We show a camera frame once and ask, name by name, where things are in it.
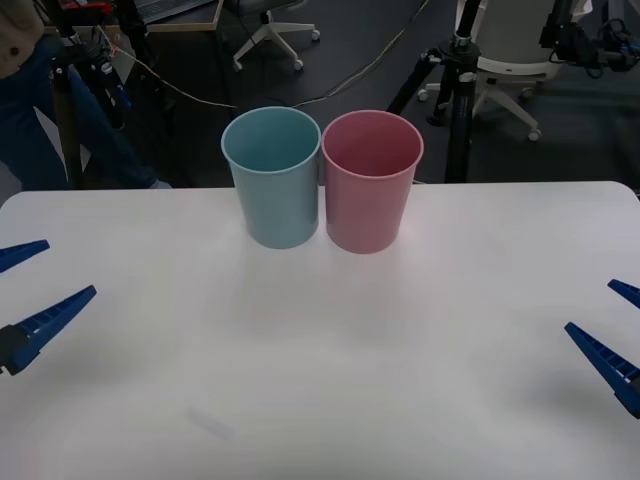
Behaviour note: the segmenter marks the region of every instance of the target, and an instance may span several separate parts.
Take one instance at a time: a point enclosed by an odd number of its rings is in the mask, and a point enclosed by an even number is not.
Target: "person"
[[[0,0],[0,161],[23,190],[64,190],[69,188],[64,165],[33,109],[55,122],[49,69],[59,40],[43,34],[32,0]],[[111,128],[75,69],[70,69],[70,83],[78,136],[91,161],[101,162],[128,188],[171,188]]]

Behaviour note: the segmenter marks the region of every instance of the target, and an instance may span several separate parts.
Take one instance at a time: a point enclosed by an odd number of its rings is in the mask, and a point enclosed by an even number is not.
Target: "white office chair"
[[[456,26],[466,0],[458,1]],[[540,47],[540,33],[551,13],[554,0],[483,0],[473,24],[471,36],[480,47],[478,60],[479,95],[473,107],[475,116],[487,99],[494,100],[530,127],[529,140],[541,137],[538,122],[529,115],[502,86],[541,85],[556,76],[560,65],[549,62],[550,49]],[[575,0],[573,20],[591,13],[591,0]],[[426,101],[430,91],[439,91],[439,83],[428,83],[418,92]],[[534,89],[524,88],[521,97],[529,99]]]
[[[263,40],[273,40],[273,43],[284,50],[291,58],[293,58],[293,68],[302,70],[304,63],[298,57],[296,51],[291,48],[284,38],[280,35],[285,32],[311,32],[311,40],[320,40],[320,32],[316,30],[316,26],[312,23],[282,23],[274,22],[271,16],[271,10],[276,8],[297,7],[306,3],[307,0],[227,0],[224,7],[238,17],[246,17],[250,15],[260,15],[262,26],[256,30],[250,40],[242,46],[240,50],[233,56],[233,69],[236,72],[242,70],[240,58],[242,58],[249,50]]]

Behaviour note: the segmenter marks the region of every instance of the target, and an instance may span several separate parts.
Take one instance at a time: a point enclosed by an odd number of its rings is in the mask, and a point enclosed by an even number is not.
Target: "tripod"
[[[467,0],[458,29],[451,39],[420,56],[413,72],[402,85],[387,112],[399,115],[414,92],[438,65],[444,66],[440,93],[433,115],[428,122],[434,126],[444,124],[444,115],[453,95],[453,110],[445,183],[464,183],[467,180],[469,150],[471,147],[471,120],[476,90],[476,72],[480,50],[471,41],[471,28],[475,22],[481,0]]]

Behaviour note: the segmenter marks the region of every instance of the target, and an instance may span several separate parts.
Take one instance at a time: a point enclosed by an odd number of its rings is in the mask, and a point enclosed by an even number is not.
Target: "plastic cup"
[[[318,228],[320,128],[307,114],[265,107],[222,135],[250,235],[270,248],[306,242]]]
[[[339,247],[374,253],[393,243],[423,151],[420,132],[391,113],[361,110],[329,124],[327,233]]]

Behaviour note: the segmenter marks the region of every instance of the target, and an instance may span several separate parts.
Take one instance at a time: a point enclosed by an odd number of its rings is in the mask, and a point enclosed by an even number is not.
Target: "dark floor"
[[[257,52],[243,59],[241,73],[234,73],[229,52],[245,40],[239,30],[223,52],[234,104],[247,110],[277,104],[267,97],[293,104],[323,94],[374,59],[421,1],[311,0],[296,11],[278,12],[277,20],[314,22],[322,32],[318,43],[312,43],[308,33],[287,35],[304,60],[304,73],[294,72],[291,59],[269,44],[262,48],[264,77]],[[351,110],[384,110],[419,54],[451,34],[455,4],[430,0],[379,68],[343,94],[303,110],[321,128]],[[594,4],[599,11],[601,1]],[[640,19],[627,10],[629,27],[640,35]],[[599,14],[593,13],[584,26],[595,32],[599,22]],[[224,101],[210,36],[153,34],[150,40],[161,56],[159,71],[167,80],[193,95]],[[440,74],[436,71],[432,81],[439,81]],[[628,74],[607,72],[604,78],[592,80],[582,69],[563,68],[526,107],[540,122],[543,138],[537,144],[527,141],[524,124],[489,105],[474,121],[469,181],[617,180],[640,188],[639,80],[640,69]],[[137,147],[146,158],[179,162],[194,186],[230,186],[231,176],[220,151],[220,137],[229,121],[227,111],[175,98],[174,137],[162,140],[153,130],[160,130],[159,126],[138,121],[133,135]],[[425,155],[416,178],[439,183],[443,180],[448,130],[426,123],[431,108],[433,100],[427,104],[413,101],[404,116],[425,139]]]

